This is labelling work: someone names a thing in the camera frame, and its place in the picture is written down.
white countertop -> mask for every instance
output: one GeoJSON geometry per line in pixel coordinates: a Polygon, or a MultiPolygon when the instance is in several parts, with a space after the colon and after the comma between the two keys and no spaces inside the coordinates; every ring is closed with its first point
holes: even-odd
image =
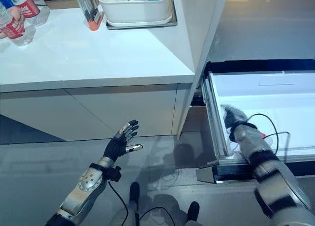
{"type": "Polygon", "coordinates": [[[0,41],[0,91],[190,83],[194,73],[180,0],[178,26],[96,32],[79,8],[51,10],[32,43],[0,41]]]}

robotic hand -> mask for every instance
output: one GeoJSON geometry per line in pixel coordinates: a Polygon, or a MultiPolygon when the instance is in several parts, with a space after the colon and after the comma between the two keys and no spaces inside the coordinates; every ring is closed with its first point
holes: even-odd
{"type": "Polygon", "coordinates": [[[107,181],[119,181],[121,168],[113,168],[117,158],[142,149],[142,145],[126,146],[137,135],[137,124],[136,120],[130,121],[116,133],[106,146],[103,157],[97,164],[91,163],[46,226],[77,226],[82,223],[97,197],[104,191],[107,181]]]}
{"type": "Polygon", "coordinates": [[[248,123],[244,112],[228,105],[223,108],[225,126],[231,128],[229,138],[239,143],[260,183],[254,193],[264,214],[276,226],[315,226],[311,202],[293,173],[260,137],[257,127],[248,123]]]}

wire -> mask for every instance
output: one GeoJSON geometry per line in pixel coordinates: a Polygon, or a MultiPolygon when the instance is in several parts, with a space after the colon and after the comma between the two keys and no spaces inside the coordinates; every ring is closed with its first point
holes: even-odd
{"type": "Polygon", "coordinates": [[[119,195],[119,193],[113,188],[112,184],[108,181],[108,185],[110,186],[110,188],[114,191],[114,193],[118,196],[118,198],[120,199],[120,201],[123,203],[125,209],[126,209],[126,217],[122,223],[122,226],[124,225],[124,223],[126,222],[127,218],[128,218],[128,215],[129,215],[129,211],[128,211],[128,208],[124,202],[124,200],[122,199],[122,197],[119,195]]]}
{"type": "Polygon", "coordinates": [[[154,208],[148,210],[147,212],[145,212],[145,213],[140,217],[139,220],[141,220],[147,213],[149,213],[150,211],[155,210],[155,209],[163,209],[163,210],[165,210],[165,212],[166,212],[166,213],[168,214],[168,216],[171,218],[171,220],[172,220],[172,222],[173,222],[173,225],[175,226],[175,222],[174,222],[172,216],[170,215],[170,213],[169,213],[164,207],[161,207],[161,206],[154,207],[154,208]]]}
{"type": "MultiPolygon", "coordinates": [[[[287,134],[287,138],[286,138],[286,142],[285,142],[285,151],[284,151],[284,162],[286,163],[287,149],[289,148],[291,133],[289,133],[288,131],[281,131],[281,132],[278,132],[278,134],[287,134]]],[[[270,137],[270,136],[273,136],[273,135],[276,135],[276,133],[265,136],[263,139],[270,137]]]]}
{"type": "Polygon", "coordinates": [[[272,124],[272,126],[274,127],[274,129],[275,129],[275,133],[274,133],[274,135],[276,135],[277,136],[277,147],[276,147],[276,151],[275,151],[275,155],[277,154],[277,152],[278,152],[278,149],[279,149],[279,135],[278,135],[278,132],[277,132],[277,129],[276,129],[276,126],[275,126],[275,124],[274,124],[274,122],[272,122],[272,120],[267,116],[267,115],[265,115],[265,114],[260,114],[260,113],[257,113],[257,114],[253,114],[253,115],[251,115],[248,119],[247,119],[247,122],[252,118],[252,117],[254,117],[254,116],[257,116],[257,115],[261,115],[261,116],[264,116],[264,117],[266,117],[267,119],[269,119],[269,121],[271,122],[271,124],[272,124]]]}

white plastic container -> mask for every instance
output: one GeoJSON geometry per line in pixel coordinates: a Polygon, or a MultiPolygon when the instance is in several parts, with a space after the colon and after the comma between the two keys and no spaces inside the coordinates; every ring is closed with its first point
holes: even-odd
{"type": "Polygon", "coordinates": [[[109,2],[99,0],[109,24],[158,22],[171,18],[169,0],[109,2]]]}

white cabinet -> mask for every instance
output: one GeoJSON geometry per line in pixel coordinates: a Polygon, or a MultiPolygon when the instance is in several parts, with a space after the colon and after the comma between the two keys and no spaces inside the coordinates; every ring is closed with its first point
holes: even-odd
{"type": "Polygon", "coordinates": [[[140,123],[139,136],[151,136],[172,134],[176,87],[176,84],[97,87],[67,92],[112,131],[136,119],[140,123]]]}
{"type": "Polygon", "coordinates": [[[0,114],[67,141],[113,134],[62,89],[0,93],[0,114]]]}
{"type": "Polygon", "coordinates": [[[112,138],[133,119],[140,123],[138,136],[171,135],[189,85],[0,93],[0,114],[66,141],[112,138]]]}

